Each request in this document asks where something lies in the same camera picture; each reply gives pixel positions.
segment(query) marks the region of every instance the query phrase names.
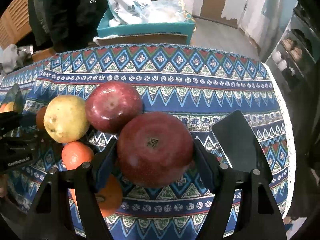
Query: hand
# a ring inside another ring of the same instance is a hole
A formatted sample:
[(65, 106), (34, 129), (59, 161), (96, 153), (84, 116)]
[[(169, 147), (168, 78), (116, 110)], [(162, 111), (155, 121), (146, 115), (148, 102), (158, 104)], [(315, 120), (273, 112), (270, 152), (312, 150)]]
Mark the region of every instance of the hand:
[(5, 197), (8, 193), (7, 191), (7, 175), (0, 175), (0, 197)]

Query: dark red apple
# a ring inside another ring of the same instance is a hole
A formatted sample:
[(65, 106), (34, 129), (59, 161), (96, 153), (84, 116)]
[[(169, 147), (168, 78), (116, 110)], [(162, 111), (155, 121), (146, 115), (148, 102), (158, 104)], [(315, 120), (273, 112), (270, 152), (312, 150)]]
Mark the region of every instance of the dark red apple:
[(193, 140), (176, 117), (150, 112), (121, 131), (117, 153), (122, 174), (141, 187), (158, 188), (181, 178), (192, 161)]
[(95, 129), (118, 133), (131, 119), (142, 114), (142, 100), (131, 85), (109, 81), (92, 92), (85, 113)]

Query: tablecloth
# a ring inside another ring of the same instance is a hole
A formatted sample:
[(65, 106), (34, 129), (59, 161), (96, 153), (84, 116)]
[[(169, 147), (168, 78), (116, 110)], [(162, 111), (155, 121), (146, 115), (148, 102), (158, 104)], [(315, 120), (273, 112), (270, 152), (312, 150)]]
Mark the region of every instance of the tablecloth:
[[(87, 99), (97, 86), (111, 80), (133, 85), (142, 97), (145, 112), (164, 111), (180, 119), (193, 138), (200, 139), (220, 162), (227, 160), (209, 128), (241, 110), (272, 170), (270, 188), (280, 212), (287, 213), (295, 172), (292, 126), (268, 66), (256, 60), (170, 44), (83, 49), (55, 55), (8, 75), (0, 85), (0, 101), (17, 83), (25, 100), (24, 112), (36, 113), (57, 95)], [(87, 139), (103, 150), (113, 136), (94, 131)], [(62, 160), (55, 160), (48, 148), (35, 164), (9, 174), (9, 191), (22, 210), (28, 210), (52, 166), (65, 170)], [(124, 194), (121, 207), (105, 218), (115, 239), (195, 239), (213, 200), (196, 169), (189, 169), (179, 180), (159, 189), (135, 186), (119, 170), (113, 173)], [(236, 190), (225, 235), (234, 230), (240, 198), (241, 191)], [(84, 235), (71, 195), (69, 203), (76, 232)]]

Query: metal screw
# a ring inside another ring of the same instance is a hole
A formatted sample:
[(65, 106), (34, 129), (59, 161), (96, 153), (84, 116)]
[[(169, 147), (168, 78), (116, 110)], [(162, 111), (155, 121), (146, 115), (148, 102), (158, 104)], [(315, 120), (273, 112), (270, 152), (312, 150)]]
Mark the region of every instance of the metal screw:
[(226, 164), (226, 163), (220, 163), (220, 168), (222, 168), (222, 169), (224, 169), (224, 170), (226, 170), (229, 166), (228, 166), (228, 164)]
[(57, 172), (57, 168), (56, 167), (52, 167), (50, 170), (49, 170), (49, 173), (50, 174), (55, 174)]
[(257, 169), (254, 169), (252, 172), (253, 172), (253, 174), (255, 174), (255, 175), (257, 175), (257, 176), (260, 175), (260, 171), (257, 170)]
[(82, 168), (86, 169), (86, 168), (89, 168), (91, 166), (91, 163), (90, 162), (85, 162), (85, 163), (82, 163)]

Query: box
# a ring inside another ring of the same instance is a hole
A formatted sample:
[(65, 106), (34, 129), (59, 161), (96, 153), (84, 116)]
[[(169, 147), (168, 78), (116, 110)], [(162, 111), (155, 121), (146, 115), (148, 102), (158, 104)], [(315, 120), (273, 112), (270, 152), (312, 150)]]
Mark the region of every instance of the box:
[(111, 20), (112, 18), (113, 15), (110, 9), (108, 8), (97, 28), (97, 32), (100, 38), (114, 34), (119, 36), (140, 36), (146, 34), (175, 34), (179, 36), (186, 36), (187, 38), (185, 44), (189, 45), (193, 30), (195, 28), (195, 22), (192, 20), (188, 20), (188, 22), (183, 23), (141, 23), (109, 27), (109, 20)]

